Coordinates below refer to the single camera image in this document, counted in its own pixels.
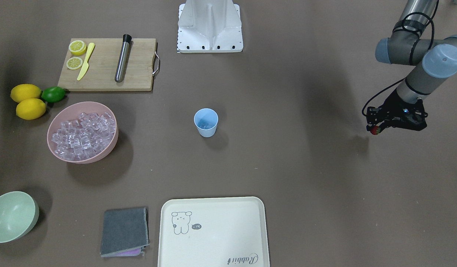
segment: mint green bowl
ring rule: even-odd
[[[29,233],[39,217],[39,206],[28,194],[13,191],[0,196],[0,243]]]

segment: lemon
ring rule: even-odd
[[[25,99],[16,107],[16,115],[25,120],[37,119],[45,112],[46,104],[38,98]]]
[[[78,69],[82,66],[83,60],[78,56],[73,56],[67,60],[68,69]]]
[[[86,44],[82,40],[75,40],[69,44],[69,50],[74,56],[81,56],[86,52]]]
[[[39,98],[42,91],[40,91],[39,87],[35,85],[31,85],[29,83],[24,83],[22,85],[15,86],[11,90],[11,98],[20,103],[22,100],[28,98]]]

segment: wooden cutting board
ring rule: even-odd
[[[73,55],[67,50],[59,86],[69,91],[151,91],[153,79],[154,51],[156,39],[133,39],[125,79],[115,82],[115,72],[120,57],[123,39],[110,38],[72,38],[82,40],[87,45],[95,43],[95,49],[88,61],[88,71],[77,81],[80,68],[70,70],[66,67],[67,60]]]

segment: gray tabletop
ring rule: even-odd
[[[405,2],[238,0],[242,52],[180,54],[183,1],[0,0],[0,195],[25,191],[42,212],[0,244],[0,267],[155,267],[166,201],[235,196],[262,199],[271,266],[457,266],[457,74],[425,100],[421,132],[372,136],[361,115],[413,68],[374,56]],[[157,39],[152,92],[71,92],[41,118],[15,115],[10,90],[57,85],[71,38],[125,33]],[[435,38],[453,34],[457,5],[442,0]],[[81,101],[111,108],[119,139],[99,162],[68,164],[46,132]],[[219,115],[213,137],[194,127],[200,108]],[[104,211],[141,206],[146,253],[101,258]]]

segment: bowl of ice cubes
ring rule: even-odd
[[[107,156],[118,140],[113,112],[98,102],[80,102],[62,110],[49,125],[47,146],[58,159],[89,164]]]

